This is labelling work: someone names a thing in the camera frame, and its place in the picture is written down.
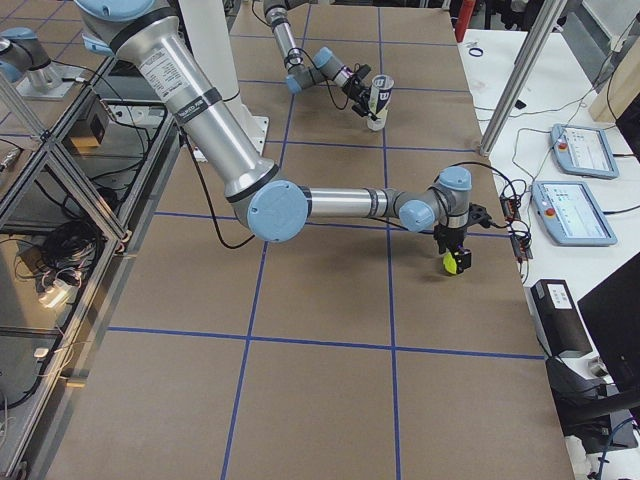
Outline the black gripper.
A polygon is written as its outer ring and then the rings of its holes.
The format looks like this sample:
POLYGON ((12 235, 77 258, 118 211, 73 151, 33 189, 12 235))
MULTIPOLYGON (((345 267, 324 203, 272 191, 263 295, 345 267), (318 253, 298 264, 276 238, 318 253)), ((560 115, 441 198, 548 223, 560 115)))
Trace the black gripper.
POLYGON ((436 225, 433 232, 440 255, 444 255, 447 251, 455 253, 457 273, 463 273, 472 265, 472 252, 464 248, 466 234, 465 227, 453 228, 445 225, 436 225))
POLYGON ((358 75, 353 74, 343 86, 343 93, 352 101, 352 110, 360 117, 373 118, 374 113, 370 109, 370 88, 358 75))

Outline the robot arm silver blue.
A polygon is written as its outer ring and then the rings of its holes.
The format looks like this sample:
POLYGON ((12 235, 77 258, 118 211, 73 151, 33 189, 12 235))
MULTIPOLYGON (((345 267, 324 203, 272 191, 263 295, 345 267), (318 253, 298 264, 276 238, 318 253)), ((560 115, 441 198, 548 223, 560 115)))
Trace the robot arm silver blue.
POLYGON ((365 81, 371 72, 369 65, 357 65, 351 69, 327 47, 311 57, 296 44, 288 12, 303 4, 305 1, 263 1, 265 24, 271 29, 283 58, 288 89, 296 95, 331 81, 353 102, 352 110, 360 117, 377 120, 379 115, 370 109, 371 87, 365 81))
POLYGON ((449 273, 470 267, 471 252, 463 245, 471 223, 467 169, 444 169, 423 193, 299 186, 256 150, 179 37, 178 16, 167 2, 80 1, 77 6, 99 43, 141 72, 212 164, 236 217, 256 237, 287 241, 310 217, 396 217, 409 231, 434 232, 449 273))

